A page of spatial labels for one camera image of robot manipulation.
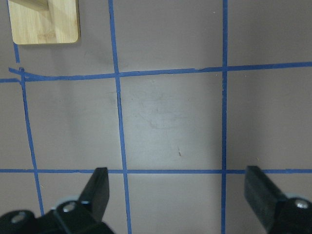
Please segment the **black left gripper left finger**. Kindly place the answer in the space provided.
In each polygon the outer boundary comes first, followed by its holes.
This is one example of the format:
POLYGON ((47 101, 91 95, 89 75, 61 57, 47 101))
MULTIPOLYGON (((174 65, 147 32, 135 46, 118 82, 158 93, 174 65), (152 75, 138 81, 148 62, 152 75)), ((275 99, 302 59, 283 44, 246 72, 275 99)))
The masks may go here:
POLYGON ((78 202, 100 222, 109 201, 109 177, 106 167, 96 168, 81 192, 78 202))

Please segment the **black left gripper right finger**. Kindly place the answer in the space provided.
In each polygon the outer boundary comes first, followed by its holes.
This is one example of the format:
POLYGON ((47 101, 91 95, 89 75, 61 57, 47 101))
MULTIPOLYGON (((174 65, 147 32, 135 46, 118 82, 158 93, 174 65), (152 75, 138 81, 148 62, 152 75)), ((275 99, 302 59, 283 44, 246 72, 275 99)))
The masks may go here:
POLYGON ((247 166, 244 197, 267 232, 270 232, 286 203, 285 194, 257 166, 247 166))

